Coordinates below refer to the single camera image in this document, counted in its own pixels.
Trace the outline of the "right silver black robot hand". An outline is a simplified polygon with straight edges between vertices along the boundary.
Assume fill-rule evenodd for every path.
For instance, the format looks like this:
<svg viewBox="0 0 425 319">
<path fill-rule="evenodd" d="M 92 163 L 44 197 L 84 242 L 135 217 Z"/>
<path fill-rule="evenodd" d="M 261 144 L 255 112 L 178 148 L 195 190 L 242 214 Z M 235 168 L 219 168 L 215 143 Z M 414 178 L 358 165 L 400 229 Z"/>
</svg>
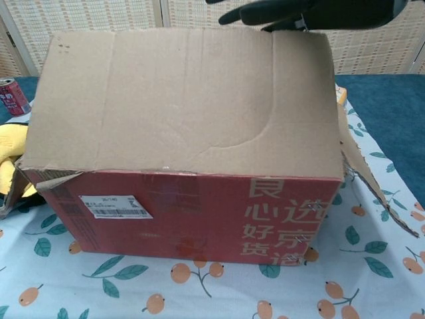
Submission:
<svg viewBox="0 0 425 319">
<path fill-rule="evenodd" d="M 237 21 L 262 26 L 266 32 L 310 30 L 367 30 L 394 20 L 409 0 L 255 0 L 219 19 L 220 25 Z"/>
</svg>

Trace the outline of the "red cardboard shipping box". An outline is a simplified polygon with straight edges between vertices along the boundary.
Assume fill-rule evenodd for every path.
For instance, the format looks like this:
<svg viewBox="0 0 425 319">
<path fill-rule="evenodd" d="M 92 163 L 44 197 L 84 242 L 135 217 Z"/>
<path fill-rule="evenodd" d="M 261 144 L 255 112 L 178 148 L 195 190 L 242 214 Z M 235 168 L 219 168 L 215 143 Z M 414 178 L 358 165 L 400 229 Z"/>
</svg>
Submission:
<svg viewBox="0 0 425 319">
<path fill-rule="evenodd" d="M 347 175 L 390 204 L 320 33 L 53 36 L 16 169 L 82 250 L 297 265 Z"/>
</svg>

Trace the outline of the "woven folding screen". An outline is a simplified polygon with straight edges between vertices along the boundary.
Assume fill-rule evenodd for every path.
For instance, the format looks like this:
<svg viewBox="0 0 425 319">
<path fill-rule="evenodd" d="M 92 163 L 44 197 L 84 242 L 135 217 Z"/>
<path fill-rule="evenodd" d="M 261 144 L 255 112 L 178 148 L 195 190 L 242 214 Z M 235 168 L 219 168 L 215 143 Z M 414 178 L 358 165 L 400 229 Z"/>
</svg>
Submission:
<svg viewBox="0 0 425 319">
<path fill-rule="evenodd" d="M 0 77 L 38 76 L 52 34 L 152 27 L 218 27 L 251 0 L 0 0 Z M 327 31 L 337 74 L 424 74 L 425 3 L 366 31 Z"/>
</svg>

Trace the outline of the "floral fruit print tablecloth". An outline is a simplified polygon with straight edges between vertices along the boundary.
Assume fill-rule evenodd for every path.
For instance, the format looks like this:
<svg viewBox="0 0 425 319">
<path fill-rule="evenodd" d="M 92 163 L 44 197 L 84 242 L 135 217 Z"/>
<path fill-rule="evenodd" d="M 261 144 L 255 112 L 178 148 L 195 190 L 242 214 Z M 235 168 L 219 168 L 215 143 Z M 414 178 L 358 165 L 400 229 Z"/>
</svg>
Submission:
<svg viewBox="0 0 425 319">
<path fill-rule="evenodd" d="M 0 220 L 0 319 L 425 319 L 425 75 L 340 75 L 404 232 L 350 175 L 299 266 L 85 253 L 46 205 Z"/>
</svg>

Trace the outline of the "red soda can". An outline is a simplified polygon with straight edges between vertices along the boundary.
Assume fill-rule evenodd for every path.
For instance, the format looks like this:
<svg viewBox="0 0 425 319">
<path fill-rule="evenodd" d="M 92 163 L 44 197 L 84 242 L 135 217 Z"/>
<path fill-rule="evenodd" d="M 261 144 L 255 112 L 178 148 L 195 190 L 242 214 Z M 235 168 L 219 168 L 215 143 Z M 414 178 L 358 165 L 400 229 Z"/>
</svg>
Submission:
<svg viewBox="0 0 425 319">
<path fill-rule="evenodd" d="M 31 106 L 14 78 L 0 78 L 0 101 L 12 116 L 23 116 Z"/>
</svg>

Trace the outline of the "yellow and dark cloth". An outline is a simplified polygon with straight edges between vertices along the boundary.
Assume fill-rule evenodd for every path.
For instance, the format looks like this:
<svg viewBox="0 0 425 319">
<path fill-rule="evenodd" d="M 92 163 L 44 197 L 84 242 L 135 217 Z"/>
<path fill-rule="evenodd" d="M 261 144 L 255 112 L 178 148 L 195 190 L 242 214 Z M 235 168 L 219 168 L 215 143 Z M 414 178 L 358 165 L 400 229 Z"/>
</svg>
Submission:
<svg viewBox="0 0 425 319">
<path fill-rule="evenodd" d="M 16 169 L 16 162 L 25 152 L 28 124 L 5 123 L 0 125 L 0 199 L 6 199 L 17 191 L 14 205 L 37 207 L 46 201 L 34 185 Z"/>
</svg>

